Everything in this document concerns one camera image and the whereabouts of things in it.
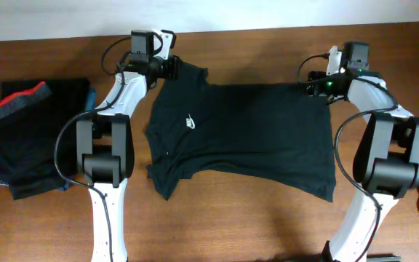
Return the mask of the black nike t-shirt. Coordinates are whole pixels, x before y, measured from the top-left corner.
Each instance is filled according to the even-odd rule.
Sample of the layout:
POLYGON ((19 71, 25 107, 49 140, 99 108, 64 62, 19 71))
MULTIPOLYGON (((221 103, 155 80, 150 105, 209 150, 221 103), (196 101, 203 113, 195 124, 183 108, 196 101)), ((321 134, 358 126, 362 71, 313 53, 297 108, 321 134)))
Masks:
POLYGON ((330 110, 293 83, 211 84, 190 63, 168 79, 145 130, 148 177, 165 199, 178 183, 215 170, 274 180, 331 202, 330 110))

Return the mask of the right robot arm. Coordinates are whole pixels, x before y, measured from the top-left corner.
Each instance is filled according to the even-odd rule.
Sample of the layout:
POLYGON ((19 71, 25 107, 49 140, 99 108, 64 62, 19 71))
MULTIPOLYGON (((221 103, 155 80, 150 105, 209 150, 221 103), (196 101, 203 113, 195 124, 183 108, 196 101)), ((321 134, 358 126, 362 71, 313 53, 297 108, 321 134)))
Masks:
POLYGON ((333 153, 342 174, 355 187, 340 228, 324 245, 316 261, 399 261, 398 256, 369 257, 381 223, 406 193, 419 186, 419 118, 404 109, 386 82, 370 70, 370 46, 348 41, 322 54, 326 71, 312 71, 304 83, 310 96, 345 100, 358 112, 345 120, 333 139, 333 153), (353 120, 366 121, 352 172, 339 153, 340 135, 353 120))

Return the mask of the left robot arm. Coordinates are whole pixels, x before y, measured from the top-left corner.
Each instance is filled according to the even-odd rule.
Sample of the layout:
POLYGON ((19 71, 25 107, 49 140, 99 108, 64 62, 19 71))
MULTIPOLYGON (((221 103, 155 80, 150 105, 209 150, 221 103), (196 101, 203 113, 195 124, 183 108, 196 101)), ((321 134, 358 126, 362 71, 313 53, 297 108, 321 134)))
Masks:
POLYGON ((76 155, 92 202, 93 261, 127 261, 124 197, 135 164, 130 119, 157 79, 174 79, 180 59, 168 30, 132 31, 114 85, 93 112, 76 120, 76 155))

